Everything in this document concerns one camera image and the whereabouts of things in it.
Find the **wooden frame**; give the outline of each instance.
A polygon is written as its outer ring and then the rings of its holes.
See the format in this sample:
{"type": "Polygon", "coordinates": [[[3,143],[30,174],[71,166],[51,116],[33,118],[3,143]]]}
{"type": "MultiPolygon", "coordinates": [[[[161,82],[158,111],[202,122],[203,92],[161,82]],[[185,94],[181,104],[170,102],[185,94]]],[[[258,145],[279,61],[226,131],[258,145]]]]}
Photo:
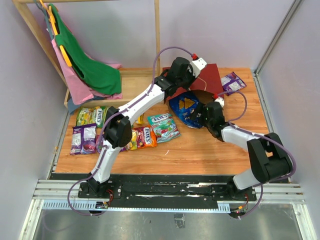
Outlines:
{"type": "MultiPolygon", "coordinates": [[[[98,1],[107,1],[107,0],[42,0],[44,3],[71,3],[71,2],[98,2],[98,1]]],[[[56,53],[51,45],[51,43],[48,41],[48,38],[45,36],[46,33],[44,33],[37,23],[34,15],[31,13],[30,9],[28,8],[27,4],[34,3],[34,0],[12,0],[13,4],[15,5],[16,9],[22,16],[23,20],[27,24],[27,26],[30,28],[31,32],[35,36],[36,40],[41,45],[42,49],[44,50],[45,54],[48,56],[49,60],[51,61],[52,65],[58,72],[59,76],[63,80],[63,82],[67,85],[65,77],[62,73],[58,58],[56,56],[56,53]]],[[[154,16],[155,16],[155,51],[156,54],[160,52],[160,11],[159,11],[159,0],[154,0],[154,16]]],[[[92,101],[91,103],[87,103],[87,107],[93,107],[93,106],[121,106],[123,104],[128,103],[131,101],[135,96],[139,95],[144,88],[145,84],[145,77],[152,75],[152,69],[151,68],[121,68],[120,69],[121,76],[122,76],[122,87],[126,85],[127,92],[130,92],[130,94],[126,95],[124,91],[122,91],[123,99],[119,100],[99,100],[99,101],[92,101]],[[138,77],[144,77],[143,82],[140,82],[140,78],[138,77]],[[128,91],[129,83],[132,83],[133,85],[138,85],[141,87],[132,86],[131,91],[128,91]]],[[[161,74],[161,63],[160,63],[160,57],[157,59],[157,65],[156,65],[156,73],[157,75],[161,74]]],[[[69,99],[69,90],[67,90],[64,100],[64,105],[68,108],[67,102],[69,99]]]]}

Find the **metal floor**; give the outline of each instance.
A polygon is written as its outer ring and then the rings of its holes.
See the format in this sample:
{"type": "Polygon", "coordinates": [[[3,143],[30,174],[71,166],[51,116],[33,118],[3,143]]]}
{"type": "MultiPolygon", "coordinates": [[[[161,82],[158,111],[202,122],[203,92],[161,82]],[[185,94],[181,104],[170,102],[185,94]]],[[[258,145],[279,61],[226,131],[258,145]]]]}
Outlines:
{"type": "Polygon", "coordinates": [[[125,211],[108,211],[100,217],[86,217],[71,210],[43,210],[33,239],[302,239],[290,204],[261,204],[254,214],[242,220],[231,218],[225,213],[186,213],[184,221],[179,220],[180,217],[172,212],[125,211]]]}

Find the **blue chip bag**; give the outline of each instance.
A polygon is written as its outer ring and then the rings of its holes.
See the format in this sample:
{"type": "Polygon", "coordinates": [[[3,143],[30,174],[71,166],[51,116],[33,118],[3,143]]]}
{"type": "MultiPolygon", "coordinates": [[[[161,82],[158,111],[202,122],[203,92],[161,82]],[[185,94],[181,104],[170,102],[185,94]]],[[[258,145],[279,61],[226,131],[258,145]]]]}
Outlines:
{"type": "Polygon", "coordinates": [[[189,128],[200,129],[203,126],[199,123],[200,116],[191,120],[191,114],[199,103],[198,98],[191,92],[187,91],[169,100],[169,105],[175,115],[189,128]]]}

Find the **red connector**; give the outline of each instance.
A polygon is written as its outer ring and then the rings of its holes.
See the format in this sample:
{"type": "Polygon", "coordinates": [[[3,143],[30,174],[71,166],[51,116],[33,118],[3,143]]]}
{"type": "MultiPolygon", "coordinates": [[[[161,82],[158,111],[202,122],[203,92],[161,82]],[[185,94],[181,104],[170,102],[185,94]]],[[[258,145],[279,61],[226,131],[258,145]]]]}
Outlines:
{"type": "Polygon", "coordinates": [[[191,57],[192,57],[192,59],[193,59],[193,60],[197,60],[197,59],[199,58],[199,57],[197,56],[197,54],[195,54],[195,53],[194,53],[194,54],[192,54],[192,56],[191,56],[191,57]]]}

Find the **green candy bag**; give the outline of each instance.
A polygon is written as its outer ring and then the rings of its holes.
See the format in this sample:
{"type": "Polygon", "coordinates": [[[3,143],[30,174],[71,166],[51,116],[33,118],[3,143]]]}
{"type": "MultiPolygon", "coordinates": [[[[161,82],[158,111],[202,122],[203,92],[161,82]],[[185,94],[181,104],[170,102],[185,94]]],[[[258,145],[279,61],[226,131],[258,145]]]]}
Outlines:
{"type": "Polygon", "coordinates": [[[76,126],[96,124],[96,127],[101,129],[106,120],[107,110],[108,107],[106,106],[81,107],[76,116],[76,126]]]}

